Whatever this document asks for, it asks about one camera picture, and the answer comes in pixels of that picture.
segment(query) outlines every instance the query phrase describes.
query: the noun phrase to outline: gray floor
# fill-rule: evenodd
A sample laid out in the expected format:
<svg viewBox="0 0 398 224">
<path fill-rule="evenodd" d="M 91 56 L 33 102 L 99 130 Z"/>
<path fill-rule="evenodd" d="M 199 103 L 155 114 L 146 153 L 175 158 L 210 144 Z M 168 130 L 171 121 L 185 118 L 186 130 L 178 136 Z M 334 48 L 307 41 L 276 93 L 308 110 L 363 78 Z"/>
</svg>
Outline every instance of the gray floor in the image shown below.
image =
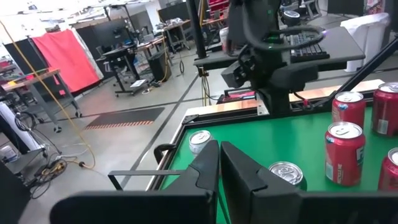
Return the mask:
<svg viewBox="0 0 398 224">
<path fill-rule="evenodd" d="M 329 15 L 319 18 L 311 23 L 313 25 L 331 28 L 339 26 L 346 18 Z M 153 157 L 154 146 L 170 142 L 174 132 L 188 108 L 201 106 L 201 86 L 200 81 L 196 80 L 196 68 L 192 66 L 195 56 L 195 49 L 183 51 L 182 57 L 185 64 L 185 74 L 180 74 L 178 70 L 178 55 L 174 58 L 176 66 L 172 68 L 172 77 L 164 83 L 161 88 L 153 89 L 149 94 L 136 96 L 121 95 L 116 98 L 113 91 L 114 80 L 107 82 L 101 87 L 93 90 L 90 94 L 80 98 L 78 103 L 84 118 L 73 119 L 80 131 L 98 114 L 120 110 L 139 110 L 142 107 L 156 106 L 161 104 L 165 109 L 156 121 L 147 126 L 133 126 L 123 128 L 109 128 L 99 130 L 82 131 L 83 137 L 93 148 L 96 165 L 93 170 L 81 169 L 75 164 L 70 164 L 66 172 L 55 179 L 48 192 L 37 200 L 31 200 L 20 220 L 20 223 L 48 223 L 49 211 L 61 198 L 85 190 L 114 190 L 107 174 L 112 170 L 128 170 L 132 166 L 137 169 L 155 169 L 157 164 Z M 397 66 L 398 58 L 392 57 L 386 61 L 379 69 L 394 68 Z M 211 95 L 218 96 L 223 90 L 227 89 L 220 72 L 213 70 L 210 72 L 209 83 Z M 306 89 L 321 88 L 343 84 L 349 78 L 349 73 L 342 70 L 334 72 L 320 73 L 319 80 L 308 83 Z M 380 78 L 386 82 L 398 80 L 397 72 L 375 73 L 367 77 L 367 80 Z M 66 108 L 70 116 L 74 110 L 71 106 Z M 52 131 L 53 124 L 45 123 L 38 126 L 38 129 L 46 134 L 64 154 L 73 154 L 85 150 L 81 145 L 80 138 L 73 131 L 69 121 L 65 120 L 65 115 L 61 112 L 57 114 L 61 121 L 63 131 L 55 134 Z M 0 144 L 9 144 L 4 136 L 0 136 Z M 37 158 L 30 169 L 35 169 L 42 159 Z M 87 164 L 93 163 L 90 153 L 85 153 L 79 160 Z M 150 177 L 133 177 L 128 181 L 123 177 L 120 182 L 125 185 L 125 190 L 144 190 Z"/>
</svg>

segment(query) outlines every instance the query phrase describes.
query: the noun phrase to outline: black mat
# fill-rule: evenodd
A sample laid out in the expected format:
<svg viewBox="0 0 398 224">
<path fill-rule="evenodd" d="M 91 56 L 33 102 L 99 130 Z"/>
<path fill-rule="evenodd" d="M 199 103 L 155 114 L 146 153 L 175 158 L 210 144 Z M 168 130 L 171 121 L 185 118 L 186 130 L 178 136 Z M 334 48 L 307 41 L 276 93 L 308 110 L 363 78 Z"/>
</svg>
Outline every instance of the black mat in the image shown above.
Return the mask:
<svg viewBox="0 0 398 224">
<path fill-rule="evenodd" d="M 164 108 L 151 108 L 146 110 L 102 114 L 87 125 L 84 130 L 152 124 L 163 110 Z"/>
</svg>

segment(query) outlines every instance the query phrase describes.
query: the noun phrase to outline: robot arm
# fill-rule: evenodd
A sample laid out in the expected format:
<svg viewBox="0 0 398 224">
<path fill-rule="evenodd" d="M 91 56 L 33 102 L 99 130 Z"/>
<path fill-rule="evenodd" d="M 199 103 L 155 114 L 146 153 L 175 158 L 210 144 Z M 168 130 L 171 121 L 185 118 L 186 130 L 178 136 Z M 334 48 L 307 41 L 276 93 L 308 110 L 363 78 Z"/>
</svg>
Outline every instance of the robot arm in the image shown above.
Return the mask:
<svg viewBox="0 0 398 224">
<path fill-rule="evenodd" d="M 222 73 L 229 87 L 239 88 L 250 81 L 271 114 L 289 112 L 289 93 L 303 90 L 306 82 L 318 78 L 316 67 L 290 64 L 282 54 L 317 44 L 324 38 L 321 27 L 279 30 L 279 6 L 280 0 L 231 0 L 228 39 L 244 47 L 238 61 Z M 283 35 L 299 32 L 313 32 L 316 36 L 299 45 L 284 44 Z"/>
</svg>

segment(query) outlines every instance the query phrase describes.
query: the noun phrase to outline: green felt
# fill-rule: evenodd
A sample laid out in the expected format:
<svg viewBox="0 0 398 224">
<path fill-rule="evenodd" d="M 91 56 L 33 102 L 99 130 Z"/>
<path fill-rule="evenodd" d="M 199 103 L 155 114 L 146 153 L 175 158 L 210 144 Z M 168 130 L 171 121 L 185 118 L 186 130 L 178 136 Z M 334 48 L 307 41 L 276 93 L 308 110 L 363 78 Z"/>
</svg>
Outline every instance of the green felt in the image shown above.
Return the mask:
<svg viewBox="0 0 398 224">
<path fill-rule="evenodd" d="M 381 161 L 390 149 L 398 146 L 398 139 L 374 134 L 371 131 L 371 113 L 371 108 L 366 108 L 363 174 L 361 183 L 354 187 L 342 187 L 325 178 L 324 135 L 331 123 L 331 113 L 227 124 L 201 129 L 208 130 L 219 142 L 231 142 L 264 167 L 269 167 L 277 161 L 289 161 L 297 164 L 307 179 L 308 191 L 377 190 Z M 198 130 L 200 129 L 187 131 L 169 169 L 186 169 L 191 163 L 193 154 L 189 149 L 188 138 Z M 162 188 L 168 186 L 176 178 L 176 176 L 167 177 Z M 224 198 L 221 180 L 220 194 Z M 217 222 L 225 223 L 220 205 L 218 207 Z"/>
</svg>

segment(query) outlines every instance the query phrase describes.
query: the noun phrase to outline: red curtain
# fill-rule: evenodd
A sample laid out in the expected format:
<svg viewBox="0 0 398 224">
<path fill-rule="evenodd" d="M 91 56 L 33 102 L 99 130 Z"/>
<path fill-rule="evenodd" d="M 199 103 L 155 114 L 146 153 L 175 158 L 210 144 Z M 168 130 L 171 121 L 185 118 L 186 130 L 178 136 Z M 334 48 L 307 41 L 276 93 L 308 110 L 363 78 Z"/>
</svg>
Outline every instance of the red curtain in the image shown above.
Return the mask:
<svg viewBox="0 0 398 224">
<path fill-rule="evenodd" d="M 47 33 L 33 38 L 50 67 L 59 68 L 60 76 L 71 92 L 99 80 L 93 66 L 71 30 Z"/>
</svg>

